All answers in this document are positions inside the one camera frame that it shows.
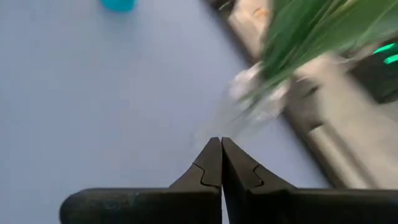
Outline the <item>large white flower bunch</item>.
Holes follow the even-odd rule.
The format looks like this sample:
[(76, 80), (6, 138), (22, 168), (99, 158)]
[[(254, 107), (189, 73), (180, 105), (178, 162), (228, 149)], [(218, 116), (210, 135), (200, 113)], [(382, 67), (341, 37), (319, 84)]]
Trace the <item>large white flower bunch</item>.
[(260, 78), (240, 97), (253, 103), (327, 51), (398, 33), (398, 0), (241, 0), (234, 13), (259, 34)]

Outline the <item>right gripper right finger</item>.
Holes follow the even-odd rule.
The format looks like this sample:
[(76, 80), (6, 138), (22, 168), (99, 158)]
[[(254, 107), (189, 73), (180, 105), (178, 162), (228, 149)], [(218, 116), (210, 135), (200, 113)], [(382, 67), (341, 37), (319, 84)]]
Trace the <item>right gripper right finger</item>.
[(230, 138), (221, 144), (230, 224), (398, 224), (398, 190), (298, 188)]

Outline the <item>clear cut-glass vase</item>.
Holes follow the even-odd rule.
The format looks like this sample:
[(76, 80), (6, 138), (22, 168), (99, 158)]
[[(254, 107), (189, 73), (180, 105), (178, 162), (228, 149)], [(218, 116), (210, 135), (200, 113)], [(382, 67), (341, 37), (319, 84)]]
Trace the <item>clear cut-glass vase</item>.
[(290, 80), (264, 90), (260, 71), (261, 64), (256, 63), (228, 83), (214, 115), (197, 132), (197, 141), (207, 141), (211, 137), (248, 139), (281, 114)]

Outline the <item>blue glass vase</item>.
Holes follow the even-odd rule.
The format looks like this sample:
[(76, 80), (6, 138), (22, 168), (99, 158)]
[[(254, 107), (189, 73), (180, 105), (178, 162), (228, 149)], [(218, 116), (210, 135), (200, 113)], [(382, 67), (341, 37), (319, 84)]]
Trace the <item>blue glass vase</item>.
[(134, 9), (136, 0), (98, 0), (109, 12), (127, 13)]

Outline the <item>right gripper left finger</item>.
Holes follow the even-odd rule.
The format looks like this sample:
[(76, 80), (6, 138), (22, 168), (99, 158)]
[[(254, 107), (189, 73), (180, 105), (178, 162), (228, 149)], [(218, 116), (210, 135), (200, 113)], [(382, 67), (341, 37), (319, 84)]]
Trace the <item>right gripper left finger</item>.
[(188, 170), (166, 188), (93, 188), (60, 206), (61, 224), (221, 224), (223, 152), (211, 138)]

